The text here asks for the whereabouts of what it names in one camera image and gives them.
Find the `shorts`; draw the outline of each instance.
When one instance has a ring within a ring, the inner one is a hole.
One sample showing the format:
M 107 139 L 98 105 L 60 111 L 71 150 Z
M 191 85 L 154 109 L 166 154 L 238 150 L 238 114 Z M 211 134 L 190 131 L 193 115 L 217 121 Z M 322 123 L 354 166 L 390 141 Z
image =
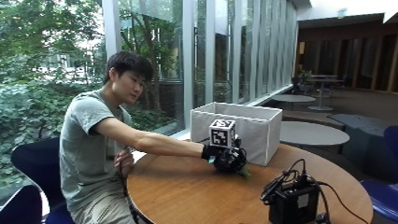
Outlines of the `shorts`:
M 70 212 L 75 224 L 133 224 L 134 219 L 121 190 L 101 195 L 78 210 Z

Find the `man's arm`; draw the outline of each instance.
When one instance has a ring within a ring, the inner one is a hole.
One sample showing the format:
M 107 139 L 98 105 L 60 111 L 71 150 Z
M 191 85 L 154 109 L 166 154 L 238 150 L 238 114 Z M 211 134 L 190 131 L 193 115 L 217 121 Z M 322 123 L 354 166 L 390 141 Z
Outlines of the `man's arm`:
M 101 120 L 93 129 L 117 142 L 149 154 L 201 157 L 202 144 L 185 142 L 158 133 L 135 130 L 114 118 Z

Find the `short black hair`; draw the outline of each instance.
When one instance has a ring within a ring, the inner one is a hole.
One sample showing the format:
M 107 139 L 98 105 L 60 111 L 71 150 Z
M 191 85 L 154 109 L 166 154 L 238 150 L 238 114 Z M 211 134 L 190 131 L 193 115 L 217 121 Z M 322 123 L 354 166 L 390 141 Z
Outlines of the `short black hair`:
M 130 51 L 119 51 L 110 56 L 106 63 L 106 70 L 103 75 L 103 84 L 109 80 L 109 70 L 110 68 L 118 73 L 118 76 L 123 74 L 125 71 L 131 71 L 137 76 L 143 77 L 146 81 L 151 80 L 153 77 L 153 67 L 150 62 L 137 53 Z

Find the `black glove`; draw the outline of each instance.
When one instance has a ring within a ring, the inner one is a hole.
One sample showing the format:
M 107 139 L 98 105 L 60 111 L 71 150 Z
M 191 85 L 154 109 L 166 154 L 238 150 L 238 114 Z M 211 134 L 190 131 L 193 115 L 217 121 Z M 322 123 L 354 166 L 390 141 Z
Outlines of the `black glove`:
M 209 145 L 202 145 L 202 151 L 201 151 L 201 158 L 205 160 L 210 160 L 211 156 L 219 155 L 219 153 L 223 151 L 225 147 L 214 147 Z
M 246 150 L 238 147 L 225 148 L 215 156 L 214 167 L 226 173 L 238 172 L 246 164 Z

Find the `white plastic bin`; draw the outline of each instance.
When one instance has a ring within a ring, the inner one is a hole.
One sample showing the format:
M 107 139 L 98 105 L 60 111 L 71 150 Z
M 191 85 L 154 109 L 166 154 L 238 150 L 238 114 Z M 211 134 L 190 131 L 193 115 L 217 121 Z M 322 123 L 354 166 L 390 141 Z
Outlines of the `white plastic bin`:
M 203 105 L 190 111 L 190 140 L 193 142 L 209 138 L 209 126 L 214 119 L 235 121 L 241 147 L 247 152 L 247 162 L 264 166 L 279 143 L 282 110 L 225 103 Z

